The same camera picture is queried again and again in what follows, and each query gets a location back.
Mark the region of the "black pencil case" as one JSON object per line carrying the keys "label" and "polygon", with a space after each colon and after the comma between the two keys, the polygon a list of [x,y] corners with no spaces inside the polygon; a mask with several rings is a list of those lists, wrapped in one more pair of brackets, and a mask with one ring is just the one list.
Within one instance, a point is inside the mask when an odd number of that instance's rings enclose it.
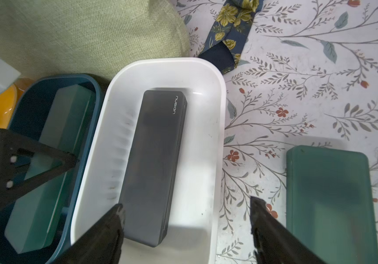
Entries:
{"label": "black pencil case", "polygon": [[119,203],[125,237],[153,248],[168,231],[186,109],[181,91],[143,94]]}

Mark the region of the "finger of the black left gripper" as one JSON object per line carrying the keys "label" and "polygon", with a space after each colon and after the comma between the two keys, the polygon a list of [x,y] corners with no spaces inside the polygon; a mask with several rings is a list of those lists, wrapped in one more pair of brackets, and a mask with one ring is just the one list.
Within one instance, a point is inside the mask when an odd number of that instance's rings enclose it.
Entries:
{"label": "finger of the black left gripper", "polygon": [[[37,154],[52,158],[60,164],[15,184],[14,179],[26,173],[31,165],[29,162],[17,165],[17,158],[34,158]],[[0,129],[0,211],[42,184],[73,169],[76,163],[77,157],[72,153],[42,144],[11,130]]]}

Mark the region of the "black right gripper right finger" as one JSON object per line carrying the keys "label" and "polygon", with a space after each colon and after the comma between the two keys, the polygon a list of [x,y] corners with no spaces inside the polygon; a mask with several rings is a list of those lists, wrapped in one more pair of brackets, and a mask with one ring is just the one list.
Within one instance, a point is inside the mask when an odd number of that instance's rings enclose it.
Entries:
{"label": "black right gripper right finger", "polygon": [[250,223],[257,263],[324,263],[267,211],[264,200],[254,196],[250,198]]}

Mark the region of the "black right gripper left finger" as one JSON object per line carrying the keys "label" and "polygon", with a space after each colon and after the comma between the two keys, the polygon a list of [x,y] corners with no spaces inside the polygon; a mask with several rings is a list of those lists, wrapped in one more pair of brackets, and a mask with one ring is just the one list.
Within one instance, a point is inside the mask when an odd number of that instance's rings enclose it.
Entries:
{"label": "black right gripper left finger", "polygon": [[67,249],[55,264],[117,264],[124,241],[125,210],[117,203],[80,239]]}

